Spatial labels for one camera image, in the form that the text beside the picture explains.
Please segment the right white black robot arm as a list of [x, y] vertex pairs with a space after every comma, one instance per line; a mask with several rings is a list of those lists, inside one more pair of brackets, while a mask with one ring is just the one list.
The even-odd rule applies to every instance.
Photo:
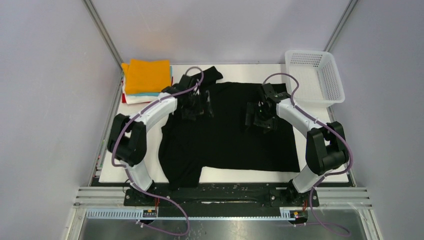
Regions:
[[324, 124], [297, 106], [287, 92], [276, 92], [270, 83], [259, 87], [260, 100], [247, 105], [246, 126], [257, 126], [266, 132], [277, 131], [286, 121], [306, 139], [306, 166], [289, 182], [287, 201], [301, 205], [306, 192], [331, 171], [350, 160], [343, 126], [339, 122]]

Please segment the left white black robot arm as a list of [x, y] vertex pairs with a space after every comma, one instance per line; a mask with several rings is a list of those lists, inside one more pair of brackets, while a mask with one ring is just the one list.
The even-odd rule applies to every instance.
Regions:
[[177, 112], [182, 119], [195, 121], [202, 116], [213, 116], [210, 94], [201, 91], [204, 73], [200, 76], [184, 74], [180, 81], [167, 86], [142, 110], [132, 115], [117, 114], [112, 122], [107, 150], [113, 163], [125, 169], [130, 184], [137, 189], [136, 199], [144, 206], [152, 204], [155, 192], [144, 158], [148, 150], [147, 134], [160, 120]]

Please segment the black t shirt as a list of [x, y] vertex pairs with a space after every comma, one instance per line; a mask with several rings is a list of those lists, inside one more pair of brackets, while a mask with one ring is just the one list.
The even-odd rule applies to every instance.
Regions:
[[259, 84], [221, 82], [210, 67], [195, 75], [200, 89], [209, 92], [212, 115], [185, 119], [180, 109], [162, 127], [158, 159], [172, 190], [195, 188], [202, 170], [210, 167], [298, 173], [300, 165], [293, 127], [278, 120], [278, 129], [246, 126], [248, 103], [260, 99]]

